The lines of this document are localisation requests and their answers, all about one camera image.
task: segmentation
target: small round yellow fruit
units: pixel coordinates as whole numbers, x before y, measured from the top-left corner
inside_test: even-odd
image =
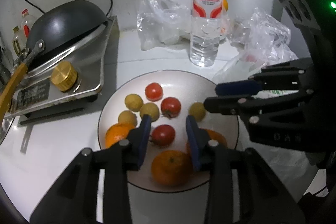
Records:
[[[151,117],[152,122],[155,122],[160,117],[160,111],[156,104],[147,103],[140,109],[140,117],[143,118],[145,114]]]
[[[143,100],[137,94],[129,94],[125,98],[125,105],[129,110],[138,112],[143,105]]]
[[[125,110],[119,114],[118,123],[130,123],[136,127],[138,124],[137,116],[129,110]]]
[[[206,110],[204,108],[203,103],[201,102],[193,103],[189,108],[189,115],[194,116],[197,122],[202,121],[205,117],[205,114]]]

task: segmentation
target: black label on stove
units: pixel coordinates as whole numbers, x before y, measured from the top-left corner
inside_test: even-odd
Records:
[[[16,109],[22,109],[29,105],[47,100],[49,97],[50,80],[43,80],[35,85],[19,91],[16,101]]]

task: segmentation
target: gas stove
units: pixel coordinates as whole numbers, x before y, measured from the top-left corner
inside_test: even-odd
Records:
[[[29,71],[16,90],[5,118],[25,115],[28,118],[32,116],[33,119],[43,119],[82,110],[81,104],[71,102],[83,101],[83,98],[85,102],[92,102],[97,98],[104,85],[106,48],[110,44],[118,44],[118,40],[117,17],[110,17],[86,37]],[[69,61],[78,75],[75,84],[66,92],[59,90],[50,81],[53,70],[63,61]]]

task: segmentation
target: plastic bottle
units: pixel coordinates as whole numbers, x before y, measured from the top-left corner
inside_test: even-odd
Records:
[[[36,18],[28,13],[28,9],[24,9],[22,11],[22,23],[20,29],[25,34],[26,38],[28,38],[30,29],[34,25]]]
[[[13,48],[17,56],[20,56],[25,48],[26,48],[26,43],[27,39],[25,37],[25,34],[19,29],[19,26],[16,26],[13,29],[14,32],[14,37],[13,37]]]
[[[223,0],[193,0],[190,61],[200,67],[212,66],[221,36]]]

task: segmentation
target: plate rim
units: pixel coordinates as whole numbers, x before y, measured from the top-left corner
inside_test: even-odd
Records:
[[[150,72],[146,72],[144,74],[141,74],[141,75],[138,75],[136,77],[133,77],[132,79],[128,80],[127,82],[123,83],[120,87],[118,87],[113,93],[112,95],[108,98],[108,100],[105,102],[104,106],[103,106],[103,109],[101,110],[100,114],[99,114],[99,120],[98,120],[98,125],[97,125],[97,140],[98,140],[98,145],[99,145],[99,149],[100,150],[103,150],[101,148],[101,145],[100,145],[100,141],[99,141],[99,124],[100,124],[100,118],[101,118],[101,115],[103,113],[103,110],[105,108],[105,106],[107,105],[108,101],[111,99],[111,97],[119,90],[121,89],[124,85],[126,85],[127,83],[133,81],[134,79],[136,78],[139,78],[141,76],[144,76],[144,75],[148,75],[150,73],[154,73],[154,72],[160,72],[160,71],[179,71],[179,72],[186,72],[186,73],[189,73],[189,74],[193,74],[193,75],[197,75],[199,77],[202,77],[204,79],[206,79],[207,81],[213,83],[214,85],[216,85],[213,81],[209,80],[208,78],[202,76],[202,75],[198,75],[194,72],[189,72],[189,71],[185,71],[185,70],[178,70],[178,69],[162,69],[162,70],[154,70],[154,71],[150,71]],[[239,119],[238,119],[238,116],[236,115],[236,119],[237,119],[237,127],[238,127],[238,134],[237,134],[237,141],[236,141],[236,144],[235,144],[235,147],[234,147],[234,150],[236,150],[237,148],[237,145],[238,145],[238,140],[239,140]],[[195,186],[195,187],[192,187],[192,188],[189,188],[189,189],[186,189],[186,190],[180,190],[180,191],[171,191],[171,192],[161,192],[161,191],[155,191],[155,190],[149,190],[149,189],[145,189],[145,188],[142,188],[138,185],[135,185],[134,183],[130,182],[128,179],[127,179],[127,183],[139,188],[139,189],[142,189],[142,190],[145,190],[145,191],[149,191],[149,192],[152,192],[152,193],[158,193],[158,194],[176,194],[176,193],[184,193],[184,192],[188,192],[188,191],[191,191],[191,190],[194,190],[198,187],[201,187],[205,184],[207,184],[210,180],[208,179],[207,181],[205,181],[204,183],[202,184],[199,184],[198,186]]]

